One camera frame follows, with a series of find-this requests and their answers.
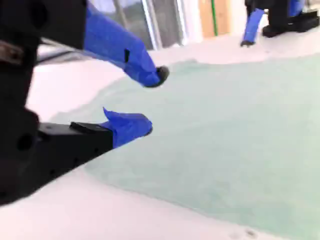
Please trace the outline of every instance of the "light green towel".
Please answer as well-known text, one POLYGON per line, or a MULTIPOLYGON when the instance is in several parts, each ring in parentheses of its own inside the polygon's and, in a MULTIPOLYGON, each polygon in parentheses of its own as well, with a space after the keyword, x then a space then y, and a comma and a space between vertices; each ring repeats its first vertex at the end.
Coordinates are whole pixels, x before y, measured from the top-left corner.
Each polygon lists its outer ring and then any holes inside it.
POLYGON ((320 237, 320 56, 171 67, 122 79, 53 122, 143 113, 154 131, 85 166, 108 185, 293 240, 320 237))

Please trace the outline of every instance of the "white table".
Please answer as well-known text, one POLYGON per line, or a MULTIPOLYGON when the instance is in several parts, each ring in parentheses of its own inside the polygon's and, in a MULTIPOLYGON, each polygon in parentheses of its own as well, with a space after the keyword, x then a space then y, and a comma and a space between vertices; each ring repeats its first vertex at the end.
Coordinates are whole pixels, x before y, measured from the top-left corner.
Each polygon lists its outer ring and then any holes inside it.
MULTIPOLYGON (((238 36, 152 52, 157 65, 188 59, 212 64, 262 61, 320 52, 320 32, 261 38, 240 48, 238 36)), ((87 103, 124 74, 88 60, 37 67, 28 106, 47 121, 87 103)), ((245 240, 248 228, 201 216, 188 209, 106 186, 83 169, 59 178, 36 194, 0 208, 3 240, 245 240)), ((258 233, 259 240, 277 238, 258 233)))

